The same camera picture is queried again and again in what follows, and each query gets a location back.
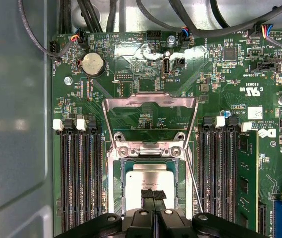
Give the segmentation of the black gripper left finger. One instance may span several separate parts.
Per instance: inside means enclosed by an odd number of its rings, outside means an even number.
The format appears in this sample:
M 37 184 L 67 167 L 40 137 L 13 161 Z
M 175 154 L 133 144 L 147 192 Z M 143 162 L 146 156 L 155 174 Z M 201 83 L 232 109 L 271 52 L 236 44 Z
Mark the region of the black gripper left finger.
M 151 189 L 141 191 L 142 208 L 123 219 L 114 213 L 105 213 L 72 228 L 58 238 L 151 238 L 153 236 L 154 212 L 145 205 L 154 199 Z

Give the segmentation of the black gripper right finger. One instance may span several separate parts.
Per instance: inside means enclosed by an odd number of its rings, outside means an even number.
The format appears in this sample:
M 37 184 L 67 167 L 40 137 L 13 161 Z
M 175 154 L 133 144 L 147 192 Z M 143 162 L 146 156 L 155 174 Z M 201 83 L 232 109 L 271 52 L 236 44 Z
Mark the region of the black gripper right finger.
M 168 238 L 264 238 L 265 235 L 210 213 L 187 219 L 175 209 L 159 212 L 159 224 Z

